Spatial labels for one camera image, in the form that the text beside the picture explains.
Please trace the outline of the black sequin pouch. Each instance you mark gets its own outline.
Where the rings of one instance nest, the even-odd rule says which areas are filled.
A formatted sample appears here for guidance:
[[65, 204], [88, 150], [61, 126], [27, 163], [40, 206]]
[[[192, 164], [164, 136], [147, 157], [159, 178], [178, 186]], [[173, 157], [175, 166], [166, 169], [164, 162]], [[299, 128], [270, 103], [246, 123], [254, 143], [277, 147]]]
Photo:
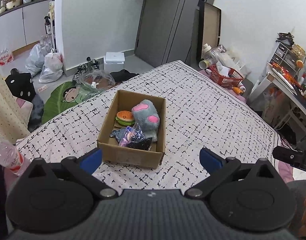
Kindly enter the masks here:
[[133, 126], [113, 130], [110, 138], [114, 138], [120, 147], [136, 150], [148, 151], [152, 145], [152, 137], [146, 137], [137, 122]]

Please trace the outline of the burger plush toy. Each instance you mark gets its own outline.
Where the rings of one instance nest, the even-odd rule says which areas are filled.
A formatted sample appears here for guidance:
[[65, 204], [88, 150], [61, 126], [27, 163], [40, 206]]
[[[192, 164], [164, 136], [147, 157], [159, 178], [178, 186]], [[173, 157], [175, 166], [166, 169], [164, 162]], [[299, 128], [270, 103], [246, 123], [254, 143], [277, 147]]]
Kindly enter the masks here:
[[115, 120], [123, 126], [131, 126], [135, 123], [132, 112], [120, 111], [116, 114]]

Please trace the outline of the grey plush paw toy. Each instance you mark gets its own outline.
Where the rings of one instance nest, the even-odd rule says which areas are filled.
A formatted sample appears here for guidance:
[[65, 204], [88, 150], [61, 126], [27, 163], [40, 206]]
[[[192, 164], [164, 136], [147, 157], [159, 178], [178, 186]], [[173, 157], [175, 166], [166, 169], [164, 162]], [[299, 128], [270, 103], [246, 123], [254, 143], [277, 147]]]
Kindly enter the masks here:
[[146, 137], [152, 137], [152, 142], [157, 142], [157, 131], [160, 125], [160, 117], [154, 104], [150, 100], [143, 100], [131, 110], [135, 122], [137, 122]]

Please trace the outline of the brown cardboard box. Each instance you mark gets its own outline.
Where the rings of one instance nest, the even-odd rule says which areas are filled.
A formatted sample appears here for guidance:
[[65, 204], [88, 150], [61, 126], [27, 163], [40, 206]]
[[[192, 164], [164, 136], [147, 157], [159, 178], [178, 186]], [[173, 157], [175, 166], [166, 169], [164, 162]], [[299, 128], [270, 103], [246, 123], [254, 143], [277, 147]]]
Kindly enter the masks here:
[[165, 154], [166, 100], [118, 90], [97, 139], [103, 161], [156, 169]]

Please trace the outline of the green cartoon floor mat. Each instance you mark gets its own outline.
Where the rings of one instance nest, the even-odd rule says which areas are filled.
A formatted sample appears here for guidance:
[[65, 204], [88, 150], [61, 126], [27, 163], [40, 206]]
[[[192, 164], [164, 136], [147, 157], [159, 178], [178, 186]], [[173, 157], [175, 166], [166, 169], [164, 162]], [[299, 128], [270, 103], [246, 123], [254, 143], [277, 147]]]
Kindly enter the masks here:
[[59, 85], [50, 95], [44, 106], [42, 124], [48, 122], [63, 111], [82, 103], [93, 96], [105, 92], [113, 87], [112, 84], [105, 81], [96, 82], [97, 88], [86, 84], [78, 84], [72, 81], [64, 82]]

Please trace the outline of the pink drink bottle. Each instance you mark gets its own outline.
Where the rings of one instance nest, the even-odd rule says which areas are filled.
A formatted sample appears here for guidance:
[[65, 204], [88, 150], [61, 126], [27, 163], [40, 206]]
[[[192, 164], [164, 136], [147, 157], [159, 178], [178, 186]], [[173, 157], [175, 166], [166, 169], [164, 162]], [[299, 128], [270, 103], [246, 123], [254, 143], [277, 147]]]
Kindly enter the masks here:
[[17, 176], [21, 176], [30, 161], [8, 140], [0, 137], [0, 165]]

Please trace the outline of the red plastic basket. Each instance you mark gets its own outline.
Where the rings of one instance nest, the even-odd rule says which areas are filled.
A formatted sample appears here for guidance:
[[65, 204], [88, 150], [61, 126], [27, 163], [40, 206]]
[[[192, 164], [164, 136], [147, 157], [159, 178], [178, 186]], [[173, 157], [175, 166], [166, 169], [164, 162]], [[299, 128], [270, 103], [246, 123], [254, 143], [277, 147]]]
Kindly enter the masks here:
[[211, 70], [210, 79], [221, 87], [237, 87], [244, 80], [244, 77], [234, 68], [229, 68], [228, 75], [221, 75], [216, 65], [209, 67]]

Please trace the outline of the cream dotted cloth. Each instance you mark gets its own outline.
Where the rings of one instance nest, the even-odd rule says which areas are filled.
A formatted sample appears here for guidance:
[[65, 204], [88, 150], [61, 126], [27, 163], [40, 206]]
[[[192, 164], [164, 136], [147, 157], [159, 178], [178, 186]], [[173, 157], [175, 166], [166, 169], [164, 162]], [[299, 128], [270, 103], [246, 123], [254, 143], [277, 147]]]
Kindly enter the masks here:
[[0, 137], [14, 144], [29, 134], [25, 116], [0, 74]]

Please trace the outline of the white cluttered desk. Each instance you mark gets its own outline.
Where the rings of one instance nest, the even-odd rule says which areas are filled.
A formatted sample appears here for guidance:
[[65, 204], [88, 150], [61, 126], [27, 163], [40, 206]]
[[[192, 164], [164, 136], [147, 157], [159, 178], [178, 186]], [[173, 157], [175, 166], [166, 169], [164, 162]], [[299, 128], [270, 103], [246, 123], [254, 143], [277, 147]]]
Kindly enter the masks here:
[[292, 77], [297, 77], [292, 52], [282, 43], [276, 43], [247, 103], [255, 111], [261, 111], [263, 120], [274, 129], [280, 130], [289, 125], [306, 136], [306, 99], [299, 88], [274, 68], [276, 65], [283, 67]]

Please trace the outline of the white plastic garbage bag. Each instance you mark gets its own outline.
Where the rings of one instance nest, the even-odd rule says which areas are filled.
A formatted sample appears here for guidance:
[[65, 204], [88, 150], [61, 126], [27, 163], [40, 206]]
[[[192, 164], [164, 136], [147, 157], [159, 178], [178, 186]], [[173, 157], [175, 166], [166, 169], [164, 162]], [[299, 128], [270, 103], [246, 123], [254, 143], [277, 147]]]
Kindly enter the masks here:
[[45, 69], [51, 73], [58, 72], [63, 69], [63, 56], [61, 53], [55, 52], [51, 49], [51, 52], [45, 56]]

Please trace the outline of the white square appliance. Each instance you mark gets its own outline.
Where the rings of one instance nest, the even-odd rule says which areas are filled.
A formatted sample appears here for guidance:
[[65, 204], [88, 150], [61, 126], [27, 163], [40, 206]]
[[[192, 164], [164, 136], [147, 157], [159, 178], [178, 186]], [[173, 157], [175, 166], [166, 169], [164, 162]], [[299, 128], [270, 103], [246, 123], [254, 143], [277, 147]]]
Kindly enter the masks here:
[[125, 55], [123, 52], [107, 52], [103, 61], [106, 72], [119, 72], [124, 69]]

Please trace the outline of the clear plastic bottle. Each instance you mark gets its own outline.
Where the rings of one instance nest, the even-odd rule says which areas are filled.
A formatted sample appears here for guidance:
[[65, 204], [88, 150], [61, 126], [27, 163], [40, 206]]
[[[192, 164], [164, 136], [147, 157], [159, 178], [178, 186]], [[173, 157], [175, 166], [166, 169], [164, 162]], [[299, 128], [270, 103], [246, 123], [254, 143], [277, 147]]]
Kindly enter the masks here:
[[225, 61], [223, 55], [226, 52], [226, 48], [221, 44], [215, 48], [212, 48], [207, 43], [202, 46], [202, 58], [209, 62], [210, 65], [217, 64], [218, 62], [224, 65]]

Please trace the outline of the grey plastic garbage bag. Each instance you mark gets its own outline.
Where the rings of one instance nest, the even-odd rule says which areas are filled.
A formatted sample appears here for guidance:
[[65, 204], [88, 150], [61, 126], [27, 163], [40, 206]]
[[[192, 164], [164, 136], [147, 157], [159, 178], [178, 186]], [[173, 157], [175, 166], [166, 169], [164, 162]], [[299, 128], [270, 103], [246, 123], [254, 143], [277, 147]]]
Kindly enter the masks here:
[[30, 54], [25, 62], [25, 68], [32, 77], [39, 74], [39, 83], [55, 82], [63, 75], [63, 69], [51, 73], [45, 69], [45, 56], [51, 52], [53, 48], [51, 35], [44, 35], [30, 51]]

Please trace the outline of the red white snack bag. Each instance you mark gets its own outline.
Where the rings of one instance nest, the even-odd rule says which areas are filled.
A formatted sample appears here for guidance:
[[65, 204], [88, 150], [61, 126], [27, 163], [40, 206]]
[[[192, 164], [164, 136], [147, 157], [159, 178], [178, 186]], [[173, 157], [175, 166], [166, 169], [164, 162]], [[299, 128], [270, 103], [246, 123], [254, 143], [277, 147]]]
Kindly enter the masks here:
[[14, 60], [13, 53], [8, 48], [0, 50], [0, 66], [9, 64], [13, 60]]

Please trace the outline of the grey door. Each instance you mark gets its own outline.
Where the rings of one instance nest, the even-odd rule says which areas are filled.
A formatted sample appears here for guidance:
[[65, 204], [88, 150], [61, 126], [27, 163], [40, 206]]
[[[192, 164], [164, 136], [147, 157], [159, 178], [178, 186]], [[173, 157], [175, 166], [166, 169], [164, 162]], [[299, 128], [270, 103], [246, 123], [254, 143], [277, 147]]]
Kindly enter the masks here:
[[135, 55], [153, 67], [181, 60], [197, 68], [205, 7], [214, 0], [144, 0]]

